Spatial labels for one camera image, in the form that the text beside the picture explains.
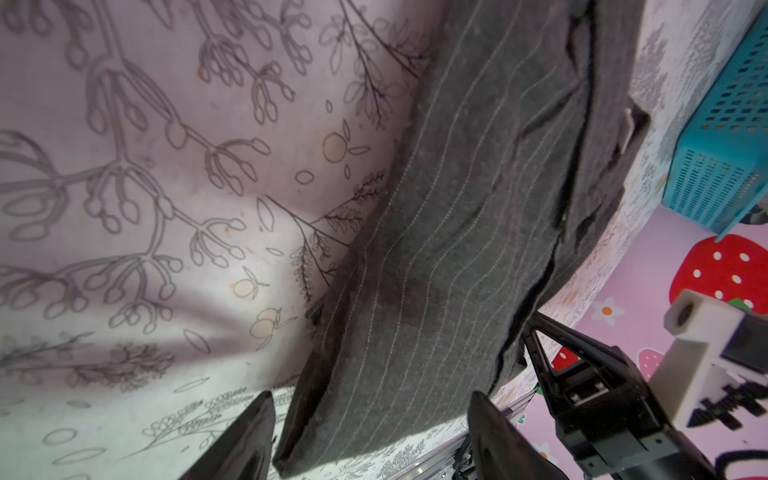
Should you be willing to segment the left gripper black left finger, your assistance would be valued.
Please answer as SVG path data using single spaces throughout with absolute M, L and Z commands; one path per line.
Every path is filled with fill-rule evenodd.
M 262 392 L 181 479 L 266 479 L 275 423 L 272 393 Z

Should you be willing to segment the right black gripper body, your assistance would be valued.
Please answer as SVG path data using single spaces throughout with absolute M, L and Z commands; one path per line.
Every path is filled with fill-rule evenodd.
M 672 426 L 635 364 L 541 313 L 520 336 L 556 436 L 590 479 L 713 479 L 713 465 Z

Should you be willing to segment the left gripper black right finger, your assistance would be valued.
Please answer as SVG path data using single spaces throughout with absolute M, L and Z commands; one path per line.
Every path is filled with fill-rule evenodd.
M 476 476 L 483 480 L 567 480 L 511 425 L 480 391 L 471 395 L 467 414 Z

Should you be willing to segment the dark grey striped shirt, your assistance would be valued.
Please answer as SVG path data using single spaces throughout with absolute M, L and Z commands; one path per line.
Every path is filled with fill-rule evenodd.
M 641 1 L 454 1 L 374 210 L 319 310 L 284 478 L 466 412 L 596 246 L 649 117 Z

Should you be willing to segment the teal plastic basket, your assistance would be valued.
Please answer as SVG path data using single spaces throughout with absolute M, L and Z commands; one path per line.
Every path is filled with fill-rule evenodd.
M 767 10 L 681 132 L 663 205 L 724 237 L 767 194 Z

